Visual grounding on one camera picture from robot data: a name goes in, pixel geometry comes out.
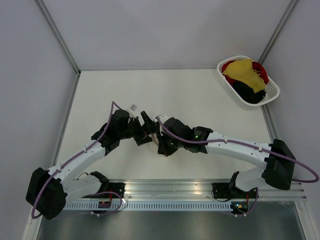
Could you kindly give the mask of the cream mesh laundry bag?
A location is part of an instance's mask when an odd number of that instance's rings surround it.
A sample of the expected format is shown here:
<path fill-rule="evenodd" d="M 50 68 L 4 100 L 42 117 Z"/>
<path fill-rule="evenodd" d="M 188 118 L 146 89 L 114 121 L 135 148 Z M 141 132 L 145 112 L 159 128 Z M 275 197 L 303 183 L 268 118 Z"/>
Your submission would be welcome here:
<path fill-rule="evenodd" d="M 150 150 L 154 155 L 157 155 L 157 156 L 160 156 L 161 158 L 164 158 L 165 155 L 163 155 L 163 154 L 158 154 L 159 141 L 158 141 L 158 139 L 157 139 L 156 134 L 152 134 L 150 137 L 151 137 L 151 142 L 149 142 L 149 143 L 147 144 L 149 150 Z"/>

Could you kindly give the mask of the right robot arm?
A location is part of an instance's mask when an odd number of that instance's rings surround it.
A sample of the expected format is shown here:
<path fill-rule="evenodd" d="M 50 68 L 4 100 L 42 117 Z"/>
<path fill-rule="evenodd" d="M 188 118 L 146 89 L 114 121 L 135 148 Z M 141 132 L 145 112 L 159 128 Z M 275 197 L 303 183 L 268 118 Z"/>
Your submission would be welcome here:
<path fill-rule="evenodd" d="M 288 191 L 291 188 L 295 157 L 288 146 L 279 139 L 272 143 L 244 141 L 197 126 L 190 128 L 180 120 L 164 115 L 156 116 L 158 154 L 170 156 L 178 149 L 197 154 L 218 154 L 254 165 L 247 171 L 233 173 L 228 192 L 239 198 L 262 186 Z"/>

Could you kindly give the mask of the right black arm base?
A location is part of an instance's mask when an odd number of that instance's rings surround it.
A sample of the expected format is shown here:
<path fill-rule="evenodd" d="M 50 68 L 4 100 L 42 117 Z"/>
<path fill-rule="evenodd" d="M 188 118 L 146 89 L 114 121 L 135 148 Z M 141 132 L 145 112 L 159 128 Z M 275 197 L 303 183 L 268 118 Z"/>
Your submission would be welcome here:
<path fill-rule="evenodd" d="M 234 183 L 215 182 L 211 185 L 211 196 L 220 202 L 227 202 L 241 196 L 240 192 L 236 190 Z"/>

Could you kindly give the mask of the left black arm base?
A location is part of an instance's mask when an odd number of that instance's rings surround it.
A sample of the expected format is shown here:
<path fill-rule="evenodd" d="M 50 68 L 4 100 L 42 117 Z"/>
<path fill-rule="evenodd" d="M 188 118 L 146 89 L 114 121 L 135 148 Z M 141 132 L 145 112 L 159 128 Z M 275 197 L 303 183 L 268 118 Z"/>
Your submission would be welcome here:
<path fill-rule="evenodd" d="M 124 197 L 125 194 L 125 186 L 126 184 L 124 182 L 111 182 L 109 183 L 107 188 L 103 188 L 102 190 L 99 190 L 98 193 L 102 192 L 113 192 L 121 196 L 121 198 Z M 100 195 L 94 196 L 95 198 L 100 199 L 118 199 L 119 197 L 114 195 L 113 193 L 104 193 Z"/>

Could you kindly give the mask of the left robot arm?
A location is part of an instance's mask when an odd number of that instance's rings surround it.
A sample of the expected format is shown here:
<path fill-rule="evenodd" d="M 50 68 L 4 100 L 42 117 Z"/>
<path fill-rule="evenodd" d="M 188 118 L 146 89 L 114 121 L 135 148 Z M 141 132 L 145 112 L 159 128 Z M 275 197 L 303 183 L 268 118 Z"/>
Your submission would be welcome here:
<path fill-rule="evenodd" d="M 47 170 L 41 167 L 36 169 L 31 175 L 25 197 L 32 205 L 31 217 L 37 219 L 35 212 L 39 212 L 51 220 L 60 214 L 65 205 L 82 197 L 108 197 L 110 180 L 102 173 L 94 171 L 82 179 L 76 177 L 117 148 L 121 140 L 134 139 L 138 146 L 151 142 L 151 135 L 159 131 L 160 125 L 151 120 L 145 111 L 141 112 L 141 116 L 143 124 L 129 111 L 116 110 L 80 152 Z"/>

